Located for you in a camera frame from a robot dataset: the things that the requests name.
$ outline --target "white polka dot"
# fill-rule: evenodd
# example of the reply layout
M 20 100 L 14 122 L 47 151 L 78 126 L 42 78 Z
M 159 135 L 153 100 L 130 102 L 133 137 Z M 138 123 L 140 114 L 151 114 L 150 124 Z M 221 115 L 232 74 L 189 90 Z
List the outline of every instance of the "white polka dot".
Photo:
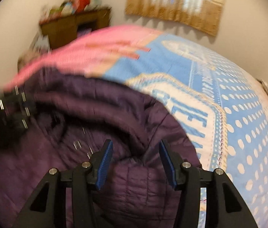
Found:
M 253 187 L 253 181 L 250 179 L 246 184 L 246 190 L 250 191 Z
M 245 173 L 245 168 L 244 168 L 243 164 L 238 164 L 237 169 L 238 169 L 240 174 Z
M 233 146 L 228 146 L 228 154 L 230 154 L 231 156 L 235 156 L 236 155 L 236 152 L 235 152 Z
M 252 157 L 250 155 L 247 156 L 248 165 L 252 165 Z
M 228 107 L 225 107 L 225 112 L 228 113 L 228 114 L 232 114 L 232 111 L 228 108 Z
M 256 201 L 256 198 L 257 198 L 257 195 L 254 195 L 252 199 L 252 204 Z
M 250 135 L 246 135 L 246 141 L 247 141 L 248 143 L 251 143 L 251 137 L 250 137 Z
M 256 149 L 253 150 L 253 153 L 254 153 L 255 158 L 259 157 L 259 153 L 258 153 L 258 151 Z
M 233 105 L 232 108 L 233 108 L 233 110 L 235 110 L 236 112 L 238 111 L 238 108 L 237 108 L 236 105 Z
M 237 143 L 241 149 L 244 149 L 244 143 L 243 143 L 242 139 L 237 140 Z
M 258 207 L 256 207 L 255 209 L 254 209 L 254 211 L 253 211 L 253 215 L 255 216 L 255 215 L 257 215 L 257 212 L 259 211 L 259 208 Z
M 243 117 L 243 121 L 245 124 L 248 124 L 248 120 L 245 117 Z
M 256 138 L 256 134 L 255 134 L 254 130 L 251 131 L 251 134 L 252 134 L 253 138 Z
M 242 127 L 243 127 L 243 125 L 241 124 L 241 122 L 240 122 L 239 120 L 236 120 L 236 121 L 235 121 L 235 124 L 236 124 L 236 126 L 238 126 L 239 128 L 242 128 Z
M 227 176 L 229 177 L 229 179 L 231 180 L 231 182 L 233 182 L 233 177 L 230 173 L 227 173 Z
M 234 132 L 234 128 L 233 128 L 230 124 L 227 124 L 227 130 L 228 130 L 230 133 L 233 133 L 233 132 Z

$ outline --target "quilted fabric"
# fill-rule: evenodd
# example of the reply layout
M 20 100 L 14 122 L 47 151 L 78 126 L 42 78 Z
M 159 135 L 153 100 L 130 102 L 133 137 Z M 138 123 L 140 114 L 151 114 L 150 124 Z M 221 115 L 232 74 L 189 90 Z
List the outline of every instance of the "quilted fabric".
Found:
M 167 184 L 158 143 L 167 139 L 201 167 L 195 148 L 166 108 L 151 96 L 100 79 L 43 69 L 24 84 L 39 114 L 18 144 L 0 151 L 0 223 L 10 227 L 44 174 L 88 161 L 114 143 L 107 181 L 93 199 L 115 227 L 172 227 L 180 193 Z M 81 148 L 75 148 L 78 141 Z M 71 225 L 71 206 L 67 207 Z

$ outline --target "bedspread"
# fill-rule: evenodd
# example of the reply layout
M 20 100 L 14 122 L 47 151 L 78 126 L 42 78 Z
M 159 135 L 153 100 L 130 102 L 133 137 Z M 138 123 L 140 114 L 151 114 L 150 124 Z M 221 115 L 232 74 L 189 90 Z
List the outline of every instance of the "bedspread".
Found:
M 44 65 L 124 83 L 161 101 L 194 144 L 205 170 L 221 167 L 259 227 L 268 227 L 268 97 L 247 72 L 208 48 L 136 26 L 100 30 L 25 67 Z M 206 192 L 201 192 L 199 227 Z

